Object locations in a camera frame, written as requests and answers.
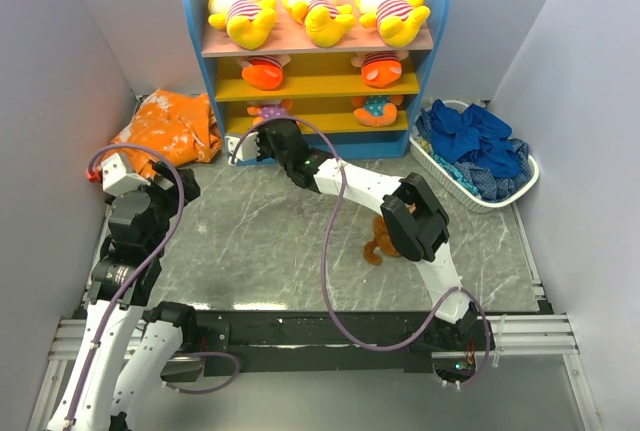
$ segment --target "orange cloth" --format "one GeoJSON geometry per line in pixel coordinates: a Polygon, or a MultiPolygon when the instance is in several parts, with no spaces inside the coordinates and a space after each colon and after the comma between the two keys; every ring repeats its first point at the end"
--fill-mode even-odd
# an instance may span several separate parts
{"type": "MultiPolygon", "coordinates": [[[[144,100],[131,123],[111,142],[148,146],[175,166],[193,161],[208,163],[222,145],[206,94],[193,98],[162,89],[144,100]]],[[[152,178],[156,174],[151,169],[156,158],[134,149],[117,152],[125,153],[142,177],[152,178]]]]}

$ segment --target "laundry basket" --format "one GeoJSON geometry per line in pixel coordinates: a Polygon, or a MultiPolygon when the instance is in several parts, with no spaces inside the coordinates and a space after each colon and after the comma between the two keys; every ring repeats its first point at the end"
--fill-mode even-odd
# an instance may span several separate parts
{"type": "MultiPolygon", "coordinates": [[[[459,112],[462,112],[469,107],[468,104],[463,103],[462,101],[447,100],[443,101],[443,103],[458,110],[459,112]]],[[[429,172],[429,174],[433,176],[442,186],[444,186],[447,191],[449,191],[458,201],[460,201],[463,206],[474,213],[488,213],[493,209],[509,206],[515,200],[520,198],[524,193],[529,191],[529,189],[531,189],[531,186],[535,184],[535,182],[538,180],[538,176],[540,175],[540,171],[538,170],[538,163],[536,163],[536,160],[533,159],[531,155],[529,155],[531,179],[507,199],[497,203],[488,203],[480,198],[476,198],[473,194],[471,194],[460,184],[458,184],[458,182],[453,179],[446,170],[442,169],[440,165],[436,163],[436,161],[429,155],[429,153],[422,149],[422,147],[417,143],[417,141],[415,140],[415,137],[417,135],[418,130],[414,125],[411,132],[411,137],[409,138],[409,141],[411,143],[410,152],[413,157],[416,158],[416,160],[429,172]]]]}

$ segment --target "wooden shelf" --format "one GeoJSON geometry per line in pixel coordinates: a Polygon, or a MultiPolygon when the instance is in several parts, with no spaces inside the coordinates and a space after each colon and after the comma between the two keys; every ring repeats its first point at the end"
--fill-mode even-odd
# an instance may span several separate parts
{"type": "Polygon", "coordinates": [[[292,56],[284,67],[282,85],[274,91],[254,88],[242,79],[242,68],[235,58],[223,58],[218,61],[216,101],[417,94],[420,90],[410,58],[402,61],[402,77],[392,86],[379,89],[364,84],[360,68],[350,62],[352,56],[351,53],[292,56]]]}
{"type": "MultiPolygon", "coordinates": [[[[354,0],[339,0],[340,4],[351,4],[353,15],[357,18],[360,13],[354,0]]],[[[227,35],[225,31],[218,31],[206,22],[202,41],[202,56],[214,58],[221,56],[250,56],[257,54],[299,54],[299,53],[332,53],[346,51],[383,51],[395,49],[382,41],[377,29],[363,28],[360,23],[349,31],[338,44],[331,48],[319,48],[314,45],[304,31],[302,25],[296,23],[284,9],[282,0],[276,0],[278,20],[271,30],[267,41],[253,51],[241,48],[227,35]]],[[[404,49],[433,49],[433,39],[427,26],[423,26],[416,38],[404,49]]]]}
{"type": "MultiPolygon", "coordinates": [[[[247,103],[236,101],[229,103],[226,112],[227,134],[244,134],[251,126],[254,117],[247,113],[247,103]]],[[[371,128],[363,126],[353,116],[355,107],[348,98],[315,98],[298,99],[293,101],[290,113],[304,118],[315,124],[323,133],[358,133],[358,132],[383,132],[406,131],[409,128],[407,114],[402,108],[398,110],[398,119],[391,126],[371,128]]],[[[313,131],[301,127],[304,134],[313,134],[313,131]]]]}

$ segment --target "toy shelf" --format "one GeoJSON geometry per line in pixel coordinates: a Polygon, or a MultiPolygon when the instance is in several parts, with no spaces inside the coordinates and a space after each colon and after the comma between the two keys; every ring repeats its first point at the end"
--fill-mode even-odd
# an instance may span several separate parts
{"type": "MultiPolygon", "coordinates": [[[[353,15],[360,17],[354,0],[339,0],[340,4],[351,4],[353,15]]],[[[331,48],[319,48],[307,37],[304,28],[296,23],[284,9],[282,0],[276,0],[277,21],[267,41],[253,51],[235,44],[226,33],[211,26],[204,30],[202,56],[217,58],[222,56],[250,56],[256,54],[299,54],[299,53],[335,53],[345,51],[384,51],[393,49],[382,41],[375,29],[366,29],[356,25],[340,42],[331,48]]],[[[405,49],[432,49],[433,39],[426,26],[405,49]]]]}
{"type": "MultiPolygon", "coordinates": [[[[349,98],[312,98],[293,102],[291,114],[314,124],[324,133],[368,133],[384,131],[406,131],[409,128],[407,113],[402,105],[398,107],[398,118],[390,125],[382,128],[363,126],[353,117],[355,106],[349,98]]],[[[245,133],[254,117],[247,114],[247,103],[236,101],[226,106],[227,134],[245,133]]],[[[313,134],[310,128],[300,126],[304,134],[313,134]]]]}
{"type": "Polygon", "coordinates": [[[402,77],[384,89],[372,88],[362,81],[360,68],[350,62],[351,53],[294,55],[284,67],[282,85],[274,91],[261,91],[242,79],[236,58],[220,58],[215,99],[249,99],[367,96],[373,94],[418,94],[420,83],[410,59],[402,62],[402,77]]]}
{"type": "MultiPolygon", "coordinates": [[[[359,23],[331,48],[311,43],[304,28],[286,13],[282,0],[276,0],[277,22],[265,44],[253,51],[240,48],[226,35],[209,26],[208,0],[183,0],[187,28],[204,85],[211,101],[218,128],[223,136],[239,135],[250,127],[253,117],[246,112],[247,101],[293,98],[291,114],[304,118],[329,135],[344,159],[401,157],[406,153],[410,128],[420,111],[420,102],[442,40],[450,0],[426,0],[431,14],[426,26],[405,49],[409,57],[402,61],[403,75],[385,89],[368,87],[360,69],[351,65],[353,52],[393,49],[379,37],[377,30],[359,23]],[[274,91],[251,87],[241,77],[240,56],[289,54],[284,80],[274,91]],[[395,123],[382,128],[363,126],[353,115],[352,96],[402,94],[395,123]]],[[[353,0],[340,0],[340,4],[353,0]]],[[[359,17],[353,6],[353,14],[359,17]]],[[[302,127],[311,146],[324,148],[321,140],[302,127]]]]}

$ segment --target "yellow shelf board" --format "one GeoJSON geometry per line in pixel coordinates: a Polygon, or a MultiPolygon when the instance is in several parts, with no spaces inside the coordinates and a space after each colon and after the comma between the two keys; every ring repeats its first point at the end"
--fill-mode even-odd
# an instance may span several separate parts
{"type": "Polygon", "coordinates": [[[352,57],[351,53],[291,56],[291,62],[283,70],[282,84],[274,91],[254,88],[242,79],[242,68],[235,58],[222,58],[218,61],[216,101],[418,94],[420,85],[411,59],[402,61],[403,73],[398,81],[387,88],[378,89],[364,83],[360,68],[351,64],[352,57]]]}
{"type": "MultiPolygon", "coordinates": [[[[226,105],[226,134],[244,134],[253,123],[254,116],[247,113],[247,103],[236,101],[226,105]]],[[[409,128],[407,113],[398,109],[398,118],[390,126],[371,128],[356,121],[355,106],[347,98],[299,99],[293,102],[289,113],[311,122],[323,133],[360,133],[376,131],[406,131],[409,128]]],[[[302,125],[304,134],[314,134],[311,128],[302,125]]]]}

